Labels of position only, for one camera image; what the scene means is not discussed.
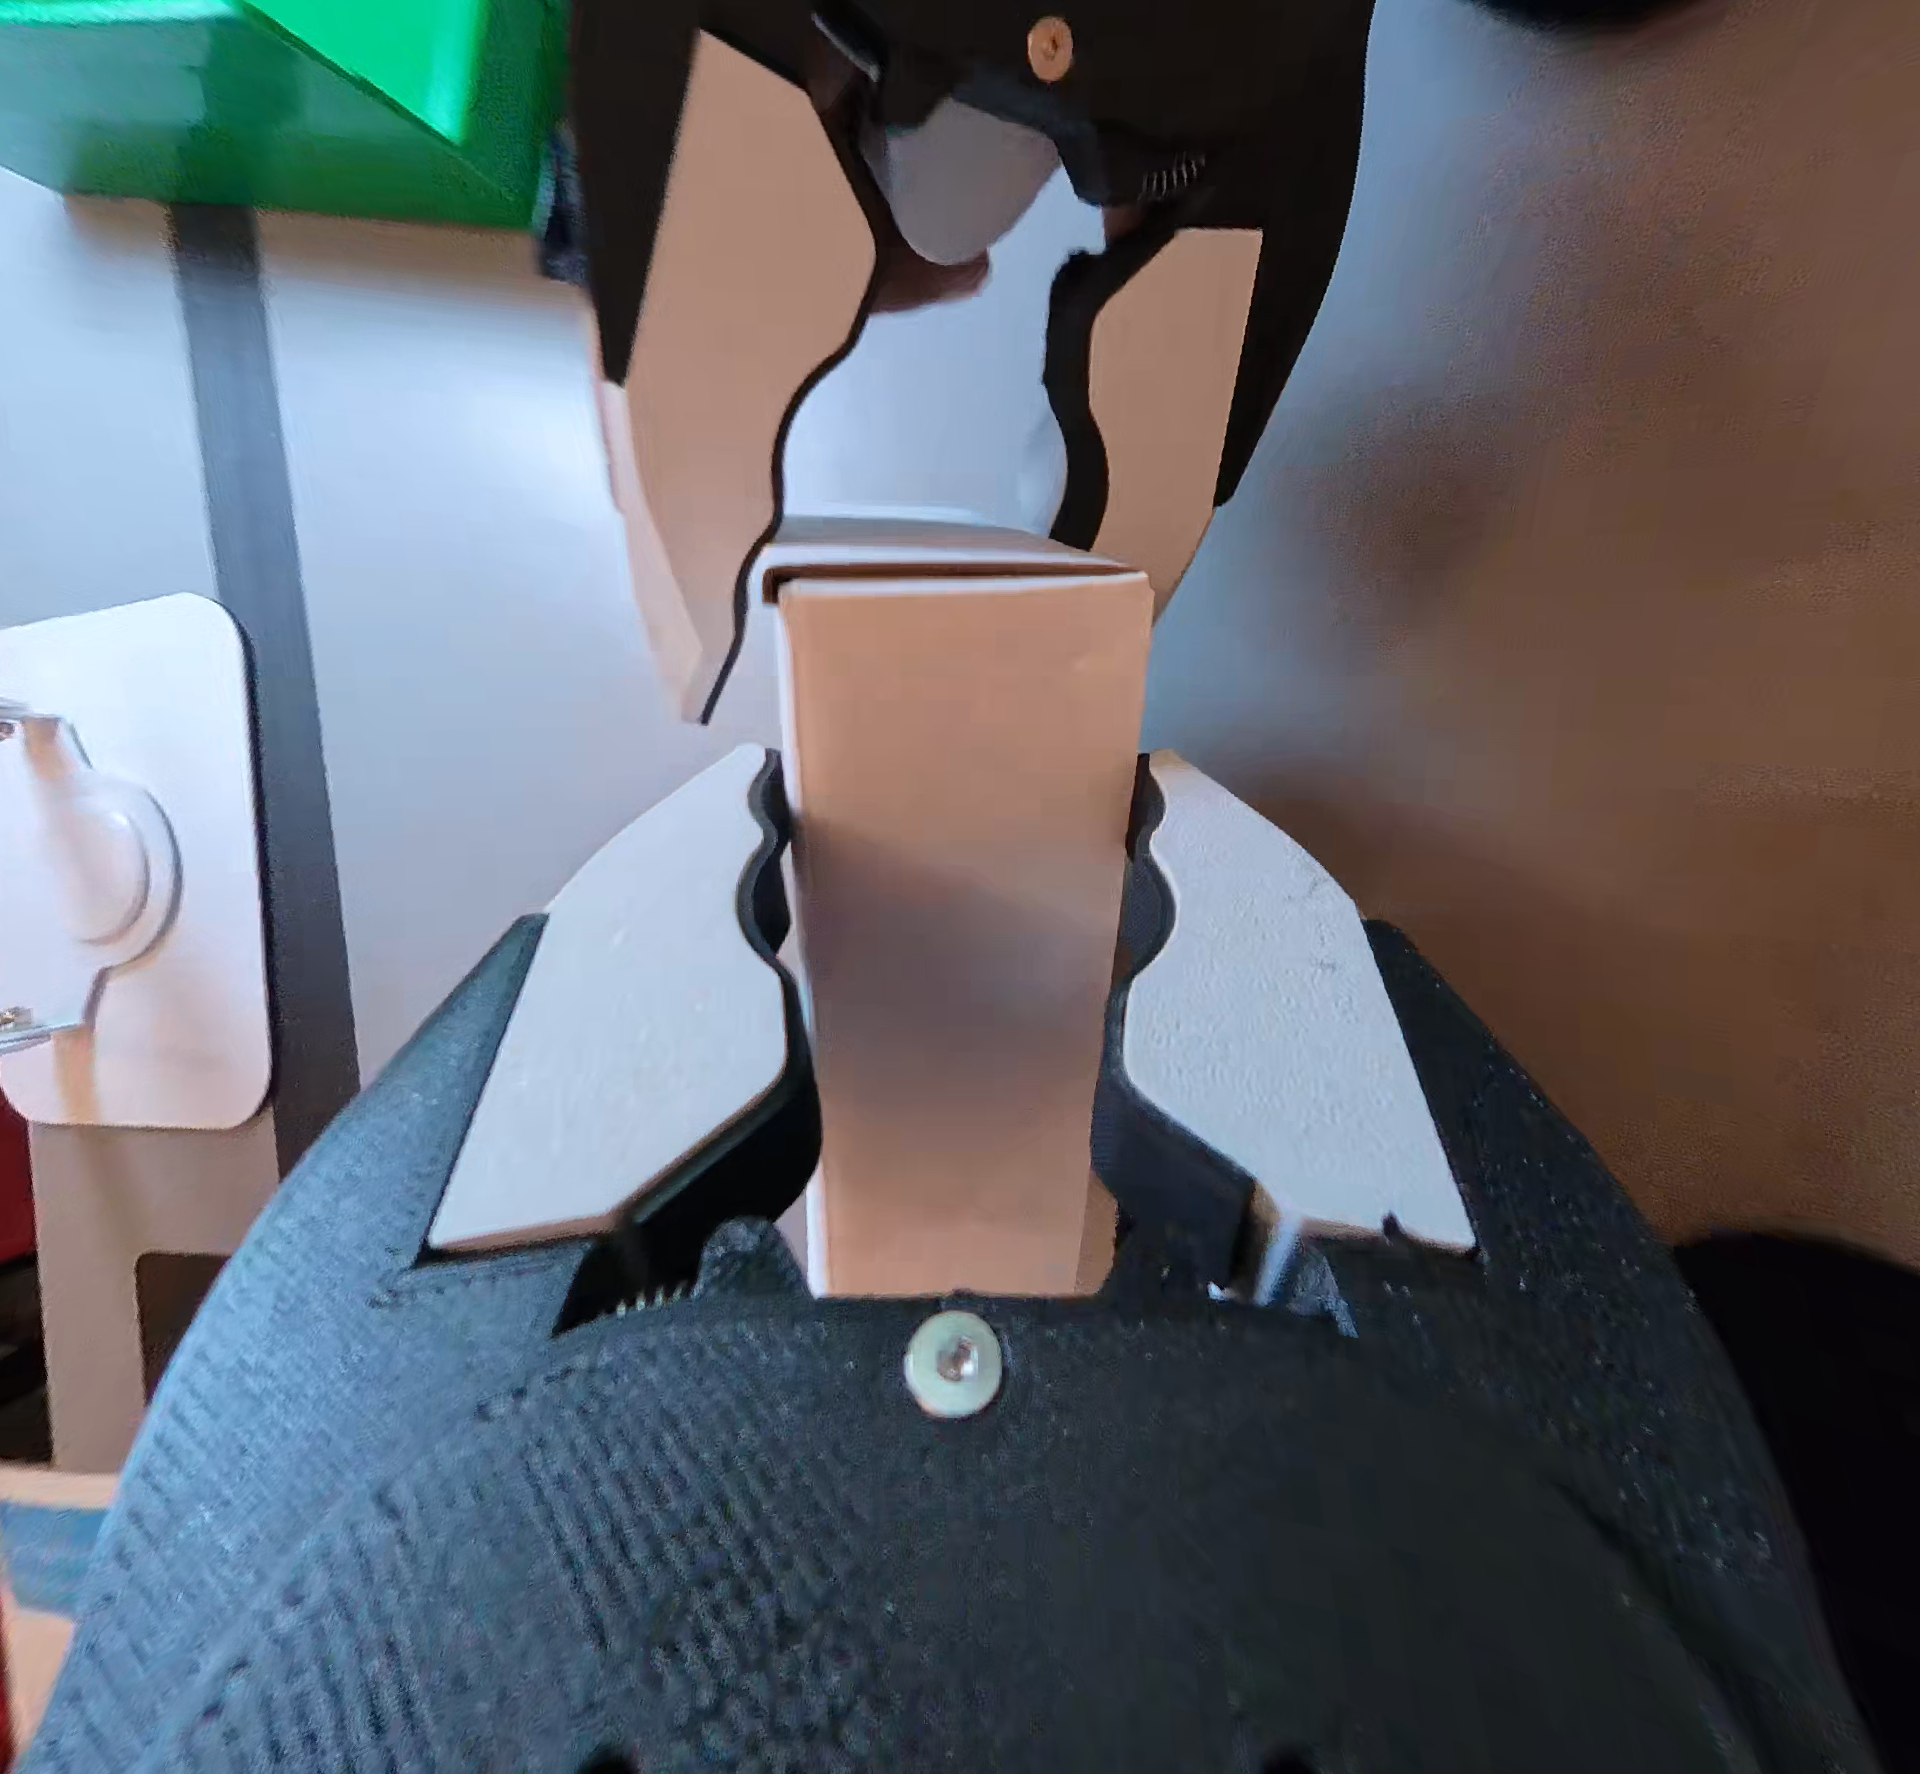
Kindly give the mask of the white cardboard box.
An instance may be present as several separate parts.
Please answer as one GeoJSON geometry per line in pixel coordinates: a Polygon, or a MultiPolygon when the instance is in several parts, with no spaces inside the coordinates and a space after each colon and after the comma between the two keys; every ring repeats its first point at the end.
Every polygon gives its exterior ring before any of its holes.
{"type": "Polygon", "coordinates": [[[808,1277],[1077,1293],[1153,589],[1009,527],[821,515],[754,599],[822,1101],[808,1277]]]}

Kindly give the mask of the pale rounded plate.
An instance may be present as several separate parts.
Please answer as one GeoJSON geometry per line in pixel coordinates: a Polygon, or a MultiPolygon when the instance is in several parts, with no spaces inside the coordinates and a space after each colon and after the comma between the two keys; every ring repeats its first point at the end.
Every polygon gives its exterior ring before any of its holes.
{"type": "Polygon", "coordinates": [[[240,1128],[274,1076],[241,633],[193,593],[6,628],[3,693],[67,717],[89,760],[148,790],[181,845],[166,937],[108,978],[91,1029],[4,1055],[6,1099],[47,1127],[240,1128]]]}

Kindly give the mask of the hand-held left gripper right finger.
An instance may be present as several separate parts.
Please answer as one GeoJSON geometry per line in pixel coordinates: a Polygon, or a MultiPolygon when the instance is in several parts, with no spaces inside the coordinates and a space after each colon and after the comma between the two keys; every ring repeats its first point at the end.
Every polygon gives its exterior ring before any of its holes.
{"type": "Polygon", "coordinates": [[[1099,1177],[1176,1259],[1475,1228],[1359,906],[1186,758],[1139,758],[1099,1177]]]}

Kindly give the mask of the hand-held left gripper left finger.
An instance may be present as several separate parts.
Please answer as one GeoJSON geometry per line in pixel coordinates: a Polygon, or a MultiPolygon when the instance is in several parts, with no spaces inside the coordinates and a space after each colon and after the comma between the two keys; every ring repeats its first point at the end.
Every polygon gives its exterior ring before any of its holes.
{"type": "Polygon", "coordinates": [[[434,1254],[631,1228],[675,1256],[805,1197],[822,1112],[780,956],[786,843],[780,757],[739,747],[560,888],[427,1228],[434,1254]]]}

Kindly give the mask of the clear plastic hook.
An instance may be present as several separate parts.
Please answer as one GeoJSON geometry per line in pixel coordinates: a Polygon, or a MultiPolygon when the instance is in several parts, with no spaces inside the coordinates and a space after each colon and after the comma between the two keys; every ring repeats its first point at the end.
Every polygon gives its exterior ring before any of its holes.
{"type": "Polygon", "coordinates": [[[3,1052],[87,1030],[108,978],[181,906],[181,845],[155,798],[97,768],[77,726],[3,706],[3,1052]]]}

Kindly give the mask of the person's right hand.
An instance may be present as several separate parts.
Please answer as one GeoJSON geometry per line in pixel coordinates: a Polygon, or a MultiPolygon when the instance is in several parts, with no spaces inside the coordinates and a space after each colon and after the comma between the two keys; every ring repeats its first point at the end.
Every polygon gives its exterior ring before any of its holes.
{"type": "Polygon", "coordinates": [[[992,255],[987,251],[943,267],[909,244],[893,246],[876,264],[869,312],[877,318],[899,316],[976,299],[989,287],[992,270],[992,255]]]}

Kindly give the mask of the black strip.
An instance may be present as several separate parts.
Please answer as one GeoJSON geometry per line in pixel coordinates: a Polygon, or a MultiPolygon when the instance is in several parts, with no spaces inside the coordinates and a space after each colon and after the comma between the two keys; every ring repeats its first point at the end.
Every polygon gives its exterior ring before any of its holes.
{"type": "Polygon", "coordinates": [[[362,1071],[324,726],[256,213],[169,213],[220,604],[253,677],[274,1043],[272,1120],[290,1175],[362,1071]]]}

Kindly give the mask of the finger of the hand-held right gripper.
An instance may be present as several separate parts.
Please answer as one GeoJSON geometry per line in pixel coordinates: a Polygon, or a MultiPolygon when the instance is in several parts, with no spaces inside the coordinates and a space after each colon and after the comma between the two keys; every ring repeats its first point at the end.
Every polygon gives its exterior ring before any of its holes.
{"type": "Polygon", "coordinates": [[[1054,276],[1043,388],[1061,442],[1049,538],[1179,590],[1214,521],[1259,229],[1139,229],[1054,276]]]}
{"type": "Polygon", "coordinates": [[[853,346],[876,258],[811,96],[702,33],[631,366],[597,393],[640,626],[686,722],[727,682],[789,418],[853,346]]]}

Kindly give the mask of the person's right forearm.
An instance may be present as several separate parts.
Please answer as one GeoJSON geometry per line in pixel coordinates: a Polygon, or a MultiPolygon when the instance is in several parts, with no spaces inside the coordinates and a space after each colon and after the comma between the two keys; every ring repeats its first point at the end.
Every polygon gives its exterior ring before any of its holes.
{"type": "Polygon", "coordinates": [[[1380,0],[1328,304],[1148,740],[1643,1210],[1916,1264],[1916,0],[1380,0]]]}

